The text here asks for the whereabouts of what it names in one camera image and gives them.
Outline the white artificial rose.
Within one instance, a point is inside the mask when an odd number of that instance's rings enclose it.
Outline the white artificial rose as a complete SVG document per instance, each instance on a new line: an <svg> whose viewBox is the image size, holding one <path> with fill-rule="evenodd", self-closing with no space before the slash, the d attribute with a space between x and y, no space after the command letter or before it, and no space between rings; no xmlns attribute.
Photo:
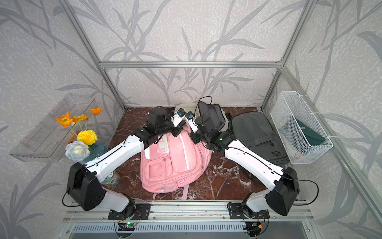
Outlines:
<svg viewBox="0 0 382 239"><path fill-rule="evenodd" d="M80 162L90 155L89 147L82 141L69 143L65 150L65 156L74 162Z"/></svg>

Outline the right controller circuit board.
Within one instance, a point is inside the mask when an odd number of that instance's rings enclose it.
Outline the right controller circuit board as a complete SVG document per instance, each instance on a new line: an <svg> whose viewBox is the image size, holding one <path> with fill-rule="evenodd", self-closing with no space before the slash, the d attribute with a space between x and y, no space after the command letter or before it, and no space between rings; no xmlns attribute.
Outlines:
<svg viewBox="0 0 382 239"><path fill-rule="evenodd" d="M262 233L262 224L260 222L246 222L243 230L247 236L255 238Z"/></svg>

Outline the yellow artificial flower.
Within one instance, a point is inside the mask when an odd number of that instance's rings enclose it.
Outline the yellow artificial flower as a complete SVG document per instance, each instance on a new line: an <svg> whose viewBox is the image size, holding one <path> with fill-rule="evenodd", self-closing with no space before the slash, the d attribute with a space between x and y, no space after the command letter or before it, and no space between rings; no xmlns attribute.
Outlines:
<svg viewBox="0 0 382 239"><path fill-rule="evenodd" d="M85 145L93 145L97 140L97 135L93 130L81 131L77 136L77 141L81 141Z"/></svg>

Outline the aluminium mounting rail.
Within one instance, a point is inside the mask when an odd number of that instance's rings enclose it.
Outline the aluminium mounting rail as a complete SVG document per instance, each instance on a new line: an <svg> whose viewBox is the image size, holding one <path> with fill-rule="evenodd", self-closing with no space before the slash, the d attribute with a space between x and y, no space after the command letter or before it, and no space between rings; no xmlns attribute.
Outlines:
<svg viewBox="0 0 382 239"><path fill-rule="evenodd" d="M165 222L229 222L234 216L233 210L228 208L229 200L196 200L196 201L156 201L150 206L148 219L143 223ZM313 221L313 215L308 206L297 201L287 216L281 216L269 210L266 222L276 221ZM101 223L109 222L108 209L94 209L84 211L71 208L64 216L63 223Z"/></svg>

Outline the teal glass vase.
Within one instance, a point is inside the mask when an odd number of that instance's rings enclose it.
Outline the teal glass vase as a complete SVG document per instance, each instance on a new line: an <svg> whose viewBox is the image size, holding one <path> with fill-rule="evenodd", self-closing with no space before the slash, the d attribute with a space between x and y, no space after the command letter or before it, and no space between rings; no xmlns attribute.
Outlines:
<svg viewBox="0 0 382 239"><path fill-rule="evenodd" d="M107 148L101 143L94 143L92 145L89 145L89 151L89 156L85 158L83 162L89 162L98 158L99 156L102 156L107 152Z"/></svg>

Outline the grey fabric backpack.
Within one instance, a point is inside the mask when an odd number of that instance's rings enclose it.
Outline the grey fabric backpack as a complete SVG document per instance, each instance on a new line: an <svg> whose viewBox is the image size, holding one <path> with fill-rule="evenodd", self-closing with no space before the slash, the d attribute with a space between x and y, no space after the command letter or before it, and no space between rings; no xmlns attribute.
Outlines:
<svg viewBox="0 0 382 239"><path fill-rule="evenodd" d="M289 157L279 135L260 112L247 112L234 116L230 130L248 149L268 162L283 166Z"/></svg>

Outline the green labelled tin can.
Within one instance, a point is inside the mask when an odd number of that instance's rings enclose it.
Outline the green labelled tin can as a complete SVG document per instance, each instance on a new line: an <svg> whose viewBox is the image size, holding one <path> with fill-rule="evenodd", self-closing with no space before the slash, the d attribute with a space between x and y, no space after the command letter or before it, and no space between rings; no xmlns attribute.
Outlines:
<svg viewBox="0 0 382 239"><path fill-rule="evenodd" d="M101 184L105 187L113 188L119 183L119 181L119 174L116 171L113 171L106 177L106 179Z"/></svg>

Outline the controller circuit board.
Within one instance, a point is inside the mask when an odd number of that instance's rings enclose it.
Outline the controller circuit board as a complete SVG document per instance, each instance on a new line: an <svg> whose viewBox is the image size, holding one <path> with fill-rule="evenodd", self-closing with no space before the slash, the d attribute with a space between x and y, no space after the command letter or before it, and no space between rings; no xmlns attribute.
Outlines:
<svg viewBox="0 0 382 239"><path fill-rule="evenodd" d="M134 231L137 228L137 225L139 224L140 220L138 221L126 221L121 220L117 223L118 225L118 231Z"/></svg>
<svg viewBox="0 0 382 239"><path fill-rule="evenodd" d="M260 222L246 222L243 230L247 236L255 238L262 233L262 224Z"/></svg>

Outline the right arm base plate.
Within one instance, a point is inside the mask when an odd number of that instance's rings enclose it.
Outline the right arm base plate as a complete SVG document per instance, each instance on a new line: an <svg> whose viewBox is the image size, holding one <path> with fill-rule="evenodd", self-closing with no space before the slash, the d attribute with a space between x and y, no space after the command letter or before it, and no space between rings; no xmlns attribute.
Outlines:
<svg viewBox="0 0 382 239"><path fill-rule="evenodd" d="M242 203L229 202L227 204L230 219L258 219L266 220L270 218L268 210L259 212L252 211L249 207L243 206Z"/></svg>

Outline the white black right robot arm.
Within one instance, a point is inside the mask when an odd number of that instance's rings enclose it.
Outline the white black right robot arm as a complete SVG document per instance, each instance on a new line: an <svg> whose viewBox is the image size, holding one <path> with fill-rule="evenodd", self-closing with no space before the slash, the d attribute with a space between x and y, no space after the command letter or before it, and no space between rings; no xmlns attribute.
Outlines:
<svg viewBox="0 0 382 239"><path fill-rule="evenodd" d="M206 123L197 124L195 118L185 117L192 129L191 138L202 141L214 152L223 151L224 156L259 179L266 189L250 193L242 201L243 214L252 218L262 210L273 210L287 216L299 194L297 173L292 168L276 166L248 149L239 139L228 131L219 132Z"/></svg>

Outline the clear plastic shelf tray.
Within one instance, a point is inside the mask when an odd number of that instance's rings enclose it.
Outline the clear plastic shelf tray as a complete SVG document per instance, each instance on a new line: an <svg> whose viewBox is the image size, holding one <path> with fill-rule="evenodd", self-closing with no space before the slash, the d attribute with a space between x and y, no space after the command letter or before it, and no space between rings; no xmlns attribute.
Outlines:
<svg viewBox="0 0 382 239"><path fill-rule="evenodd" d="M91 116L96 107L94 97L67 94L60 103L14 148L10 155L22 162L56 163L65 154L65 147L74 136L70 127L63 127L56 118L70 113Z"/></svg>

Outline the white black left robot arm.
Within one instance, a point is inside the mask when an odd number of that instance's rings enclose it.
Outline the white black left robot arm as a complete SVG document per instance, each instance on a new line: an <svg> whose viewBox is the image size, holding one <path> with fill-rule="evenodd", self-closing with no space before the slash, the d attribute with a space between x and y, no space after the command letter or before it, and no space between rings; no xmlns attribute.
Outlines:
<svg viewBox="0 0 382 239"><path fill-rule="evenodd" d="M122 143L86 163L75 163L69 171L66 193L84 210L105 208L123 212L132 206L131 198L103 188L102 182L134 155L159 141L160 136L177 136L186 123L186 112L179 109L171 117L166 108L154 108L147 123L132 132Z"/></svg>

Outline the orange artificial poppy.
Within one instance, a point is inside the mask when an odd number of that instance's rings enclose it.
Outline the orange artificial poppy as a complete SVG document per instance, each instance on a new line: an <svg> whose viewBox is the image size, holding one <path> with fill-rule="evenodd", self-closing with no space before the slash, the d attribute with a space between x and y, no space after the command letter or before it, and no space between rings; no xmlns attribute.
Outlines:
<svg viewBox="0 0 382 239"><path fill-rule="evenodd" d="M55 120L63 127L68 127L73 122L73 119L70 117L70 113L67 112L61 117L55 118Z"/></svg>

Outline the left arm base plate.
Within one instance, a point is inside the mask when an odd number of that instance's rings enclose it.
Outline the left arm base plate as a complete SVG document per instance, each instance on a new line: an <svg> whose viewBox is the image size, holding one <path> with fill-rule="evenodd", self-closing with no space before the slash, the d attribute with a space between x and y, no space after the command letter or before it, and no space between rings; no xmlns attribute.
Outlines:
<svg viewBox="0 0 382 239"><path fill-rule="evenodd" d="M110 210L108 214L108 220L148 220L150 213L151 204L149 203L138 203L138 204L128 204L127 207L121 211L116 212Z"/></svg>

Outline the pink backpack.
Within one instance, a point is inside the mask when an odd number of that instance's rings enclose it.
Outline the pink backpack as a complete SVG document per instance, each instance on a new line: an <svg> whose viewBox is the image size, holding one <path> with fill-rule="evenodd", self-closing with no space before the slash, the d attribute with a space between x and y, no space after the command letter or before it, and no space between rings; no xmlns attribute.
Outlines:
<svg viewBox="0 0 382 239"><path fill-rule="evenodd" d="M212 154L203 142L194 144L191 132L186 125L178 136L168 133L141 153L140 177L146 191L161 194L183 187L182 199L187 199L189 185L205 172Z"/></svg>

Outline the small orange artificial flower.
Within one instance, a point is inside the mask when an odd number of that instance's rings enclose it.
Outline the small orange artificial flower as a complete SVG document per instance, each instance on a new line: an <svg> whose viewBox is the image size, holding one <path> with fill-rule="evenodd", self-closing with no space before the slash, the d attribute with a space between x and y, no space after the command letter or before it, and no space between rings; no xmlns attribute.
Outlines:
<svg viewBox="0 0 382 239"><path fill-rule="evenodd" d="M99 115L101 112L102 112L102 108L99 108L99 107L91 109L91 113L93 115Z"/></svg>

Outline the green book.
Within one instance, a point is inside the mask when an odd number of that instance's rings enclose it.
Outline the green book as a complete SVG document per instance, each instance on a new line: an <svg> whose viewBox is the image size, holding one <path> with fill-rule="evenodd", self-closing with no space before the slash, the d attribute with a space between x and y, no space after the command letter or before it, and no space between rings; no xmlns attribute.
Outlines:
<svg viewBox="0 0 382 239"><path fill-rule="evenodd" d="M313 146L319 146L326 140L294 117L291 117L279 128L279 134L291 143L302 155L307 155L313 150Z"/></svg>

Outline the left controller circuit board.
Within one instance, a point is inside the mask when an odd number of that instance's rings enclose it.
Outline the left controller circuit board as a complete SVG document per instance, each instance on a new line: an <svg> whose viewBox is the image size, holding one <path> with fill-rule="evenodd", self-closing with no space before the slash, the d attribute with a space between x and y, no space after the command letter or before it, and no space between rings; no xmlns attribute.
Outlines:
<svg viewBox="0 0 382 239"><path fill-rule="evenodd" d="M117 223L118 225L118 231L134 231L137 228L137 225L139 224L140 220L138 221L126 221L121 220Z"/></svg>

